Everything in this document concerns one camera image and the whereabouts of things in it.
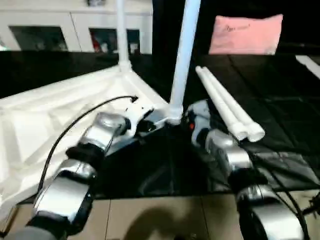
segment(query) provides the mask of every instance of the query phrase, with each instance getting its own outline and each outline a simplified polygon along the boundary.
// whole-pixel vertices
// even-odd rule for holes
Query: black table
[[[108,68],[117,61],[116,56],[100,53],[1,52],[0,97]],[[133,56],[131,63],[169,101],[174,63],[151,55]],[[319,188],[320,80],[293,55],[197,57],[190,66],[185,108],[208,97],[196,65],[207,66],[266,130],[263,140],[244,141],[241,146],[272,186],[282,190],[266,170],[270,166],[288,190]],[[216,122],[224,130],[218,115]],[[230,190],[218,164],[196,151],[180,126],[167,125],[105,159],[96,191],[99,199],[119,199]]]

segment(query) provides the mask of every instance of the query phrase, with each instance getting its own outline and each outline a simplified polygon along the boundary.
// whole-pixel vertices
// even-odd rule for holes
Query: white upright pole
[[[198,22],[201,0],[185,0],[179,48],[171,90],[168,121],[178,125],[183,113],[189,65]]]
[[[116,38],[119,52],[119,66],[122,71],[131,69],[128,53],[128,36],[125,23],[125,0],[116,0]]]

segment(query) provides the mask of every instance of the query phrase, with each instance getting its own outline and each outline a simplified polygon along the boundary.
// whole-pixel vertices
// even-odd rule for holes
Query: white plastic pipe
[[[183,113],[187,77],[201,0],[185,0],[184,13],[171,90],[168,121],[178,125]]]
[[[240,104],[232,97],[232,95],[224,88],[218,79],[209,71],[208,68],[203,67],[203,72],[209,78],[213,87],[219,92],[223,101],[228,105],[235,117],[244,124],[250,142],[257,142],[265,136],[263,128],[247,114],[247,112],[240,106]]]
[[[131,68],[131,63],[129,61],[124,0],[116,0],[116,20],[116,38],[119,51],[119,66],[121,70],[126,71]]]
[[[198,74],[204,88],[206,89],[208,95],[210,96],[213,104],[218,110],[222,120],[224,121],[229,132],[232,133],[236,139],[239,141],[247,137],[246,127],[240,122],[233,112],[230,110],[228,105],[221,98],[218,91],[211,84],[210,79],[207,77],[203,69],[199,66],[195,68],[196,73]]]

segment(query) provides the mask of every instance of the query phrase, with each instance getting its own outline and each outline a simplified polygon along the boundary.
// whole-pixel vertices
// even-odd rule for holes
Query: red light
[[[189,128],[190,128],[190,130],[195,129],[195,124],[194,123],[190,123]]]

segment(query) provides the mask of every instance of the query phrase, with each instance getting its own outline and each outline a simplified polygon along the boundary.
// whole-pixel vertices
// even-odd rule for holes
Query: white cabinet
[[[124,0],[128,50],[152,53],[152,0]],[[117,50],[116,0],[0,0],[1,45],[10,50],[108,52]]]
[[[0,12],[0,37],[11,50],[81,51],[70,13]]]
[[[72,19],[83,52],[116,53],[117,16],[111,13],[72,13]],[[152,16],[125,16],[128,50],[130,54],[152,53]]]

